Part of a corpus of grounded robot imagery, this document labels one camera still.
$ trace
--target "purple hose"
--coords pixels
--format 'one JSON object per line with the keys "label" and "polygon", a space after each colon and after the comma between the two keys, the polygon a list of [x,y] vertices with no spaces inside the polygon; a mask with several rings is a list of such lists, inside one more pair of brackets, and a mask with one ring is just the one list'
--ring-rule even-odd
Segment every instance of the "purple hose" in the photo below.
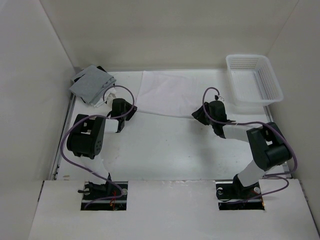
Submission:
{"label": "purple hose", "polygon": [[106,94],[106,92],[107,92],[109,89],[111,89],[111,88],[117,88],[117,87],[118,87],[118,88],[123,88],[123,89],[127,90],[127,91],[130,93],[130,95],[131,95],[131,97],[132,97],[132,106],[131,106],[131,108],[130,108],[129,111],[127,111],[126,113],[124,113],[124,114],[122,114],[122,115],[120,115],[120,116],[115,116],[115,117],[107,117],[107,116],[99,115],[99,114],[94,114],[94,115],[86,116],[85,118],[82,118],[80,121],[78,121],[77,123],[75,123],[75,124],[65,133],[65,135],[63,136],[63,138],[62,138],[62,140],[61,140],[61,143],[60,143],[60,153],[61,153],[61,156],[64,158],[64,160],[66,160],[68,163],[70,163],[70,164],[72,164],[72,165],[74,165],[74,166],[76,166],[76,167],[78,167],[78,168],[81,168],[81,169],[83,169],[83,170],[86,170],[86,171],[92,173],[94,176],[96,176],[96,177],[98,177],[98,178],[100,178],[100,179],[102,179],[102,180],[105,180],[106,182],[114,185],[114,186],[115,186],[116,188],[118,188],[118,189],[120,190],[120,192],[121,192],[121,194],[120,194],[120,195],[117,195],[117,196],[107,196],[107,197],[101,197],[101,198],[94,199],[94,200],[88,202],[88,203],[84,206],[84,209],[86,209],[90,204],[92,204],[92,203],[95,202],[95,201],[106,200],[106,199],[113,199],[113,198],[114,198],[114,199],[121,198],[121,197],[124,195],[124,193],[123,193],[122,188],[121,188],[118,184],[114,183],[113,181],[111,181],[111,180],[109,180],[109,179],[107,179],[107,178],[105,178],[105,177],[103,177],[103,176],[98,175],[97,173],[91,171],[89,168],[87,168],[87,167],[85,167],[85,166],[82,166],[82,165],[79,165],[79,164],[71,161],[70,159],[68,159],[67,156],[66,156],[65,153],[64,153],[65,141],[66,141],[68,135],[72,132],[72,130],[75,129],[78,125],[80,125],[81,123],[83,123],[83,122],[84,122],[85,120],[87,120],[87,119],[91,119],[91,118],[93,118],[93,117],[100,117],[100,118],[104,118],[104,119],[120,119],[120,118],[125,117],[126,115],[128,115],[128,114],[134,109],[134,106],[135,106],[135,97],[134,97],[133,93],[132,93],[128,88],[126,88],[125,86],[115,85],[115,86],[110,86],[110,87],[108,87],[108,88],[104,91],[104,93],[103,93],[103,99],[105,99],[105,94]]}
{"label": "purple hose", "polygon": [[297,156],[295,154],[295,151],[292,149],[292,147],[290,146],[290,144],[286,141],[286,139],[280,134],[278,133],[273,127],[271,127],[270,125],[264,123],[264,122],[261,122],[261,121],[249,121],[249,122],[222,122],[222,121],[217,121],[217,120],[214,120],[210,115],[209,113],[207,112],[206,110],[206,107],[205,107],[205,97],[206,97],[206,94],[207,92],[210,90],[210,89],[214,89],[216,90],[216,92],[218,93],[218,95],[220,95],[220,92],[217,88],[215,87],[208,87],[205,91],[204,91],[204,94],[203,94],[203,97],[202,97],[202,107],[203,107],[203,111],[205,113],[205,115],[214,123],[217,123],[217,124],[223,124],[223,125],[240,125],[240,126],[246,126],[246,125],[251,125],[251,124],[260,124],[266,128],[268,128],[269,130],[271,130],[277,137],[279,137],[284,145],[289,149],[291,155],[292,155],[292,158],[293,158],[293,162],[294,162],[294,166],[293,166],[293,169],[291,171],[288,171],[288,172],[281,172],[281,173],[273,173],[273,174],[266,174],[264,176],[264,178],[266,179],[270,179],[270,178],[276,178],[276,179],[282,179],[282,180],[285,180],[287,182],[286,186],[282,187],[282,188],[279,188],[277,190],[273,190],[273,191],[269,191],[269,192],[266,192],[266,193],[262,193],[262,194],[258,194],[254,197],[251,197],[251,198],[248,198],[248,199],[244,199],[244,200],[241,200],[241,201],[233,201],[233,202],[229,202],[229,204],[240,204],[240,203],[245,203],[247,202],[248,200],[252,200],[252,199],[257,199],[257,198],[260,198],[264,195],[268,195],[268,194],[273,194],[273,193],[276,193],[276,192],[279,192],[283,189],[286,189],[288,186],[289,186],[289,181],[287,179],[285,179],[284,177],[281,177],[279,175],[287,175],[287,174],[292,174],[294,173],[297,168],[298,168],[298,160],[297,160]]}

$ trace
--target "purple cable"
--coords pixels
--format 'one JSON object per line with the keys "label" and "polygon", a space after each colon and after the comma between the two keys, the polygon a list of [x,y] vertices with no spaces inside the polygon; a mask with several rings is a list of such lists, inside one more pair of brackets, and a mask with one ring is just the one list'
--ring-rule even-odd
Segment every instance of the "purple cable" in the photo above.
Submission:
{"label": "purple cable", "polygon": [[94,117],[100,117],[100,118],[104,118],[104,119],[120,119],[120,118],[123,118],[123,117],[127,116],[127,115],[134,109],[134,106],[135,106],[135,97],[134,97],[133,93],[132,93],[128,88],[126,88],[125,86],[114,85],[114,86],[108,87],[108,88],[104,91],[104,93],[103,93],[103,99],[105,99],[105,94],[106,94],[106,92],[107,92],[109,89],[111,89],[111,88],[123,88],[123,89],[127,90],[127,91],[130,93],[130,95],[131,95],[131,97],[132,97],[132,106],[131,106],[130,110],[127,111],[126,113],[120,115],[120,116],[115,116],[115,117],[107,117],[107,116],[99,115],[99,114],[94,114],[94,115],[86,116],[85,118],[82,118],[80,121],[78,121],[77,123],[75,123],[75,124],[65,133],[65,135],[63,136],[63,138],[62,138],[62,140],[61,140],[61,143],[60,143],[60,153],[61,153],[61,156],[64,158],[64,160],[66,160],[68,163],[70,163],[70,164],[72,164],[72,165],[74,165],[74,166],[76,166],[76,167],[78,167],[78,168],[81,168],[81,169],[83,169],[83,170],[86,170],[86,171],[90,172],[91,174],[93,174],[94,176],[96,176],[96,177],[98,177],[98,178],[100,178],[100,179],[102,179],[102,180],[105,180],[106,182],[114,185],[114,186],[115,186],[116,188],[118,188],[118,189],[120,190],[120,192],[121,192],[121,194],[120,194],[120,195],[117,195],[117,196],[107,196],[107,197],[101,197],[101,198],[94,199],[94,200],[88,202],[88,203],[84,206],[84,209],[86,209],[90,204],[92,204],[92,203],[95,202],[95,201],[106,200],[106,199],[117,199],[117,198],[121,198],[121,197],[124,195],[122,188],[121,188],[118,184],[114,183],[113,181],[111,181],[111,180],[109,180],[109,179],[107,179],[107,178],[105,178],[105,177],[103,177],[103,176],[98,175],[97,173],[91,171],[89,168],[87,168],[87,167],[85,167],[85,166],[82,166],[82,165],[80,165],[80,164],[77,164],[77,163],[71,161],[70,159],[67,158],[67,156],[66,156],[65,153],[64,153],[64,145],[65,145],[65,141],[66,141],[68,135],[72,132],[73,129],[75,129],[78,125],[80,125],[81,123],[83,123],[85,120],[91,119],[91,118],[94,118]]}
{"label": "purple cable", "polygon": [[202,97],[202,107],[203,107],[203,111],[205,113],[205,115],[214,123],[217,123],[217,124],[223,124],[223,125],[240,125],[240,126],[246,126],[246,125],[251,125],[251,124],[260,124],[266,128],[268,128],[270,131],[272,131],[277,137],[279,137],[284,145],[289,149],[289,152],[291,153],[292,155],[292,158],[293,158],[293,162],[294,162],[294,166],[293,166],[293,169],[291,171],[288,171],[288,172],[280,172],[280,173],[273,173],[273,174],[266,174],[264,176],[264,178],[266,179],[270,179],[270,178],[277,178],[277,179],[283,179],[287,182],[286,186],[282,187],[282,188],[279,188],[277,190],[273,190],[273,191],[269,191],[269,192],[266,192],[266,193],[263,193],[263,194],[258,194],[257,196],[254,196],[254,197],[251,197],[251,198],[248,198],[248,199],[244,199],[244,200],[241,200],[241,201],[233,201],[233,202],[229,202],[229,204],[239,204],[239,203],[245,203],[247,202],[248,200],[252,200],[252,199],[257,199],[257,198],[260,198],[264,195],[268,195],[268,194],[273,194],[273,193],[276,193],[276,192],[279,192],[285,188],[287,188],[289,186],[289,182],[287,179],[279,176],[279,175],[287,175],[287,174],[292,174],[294,173],[297,168],[298,168],[298,160],[297,160],[297,156],[295,154],[295,151],[293,150],[293,148],[290,146],[290,144],[286,141],[286,139],[280,134],[278,133],[273,127],[271,127],[270,125],[266,124],[265,122],[262,122],[262,121],[249,121],[249,122],[222,122],[222,121],[217,121],[217,120],[214,120],[210,115],[209,113],[207,112],[206,110],[206,107],[205,107],[205,97],[206,97],[206,94],[207,92],[210,90],[210,89],[213,89],[213,90],[216,90],[216,92],[218,93],[218,96],[220,96],[220,92],[217,88],[215,87],[208,87],[205,91],[204,91],[204,94],[203,94],[203,97]]}

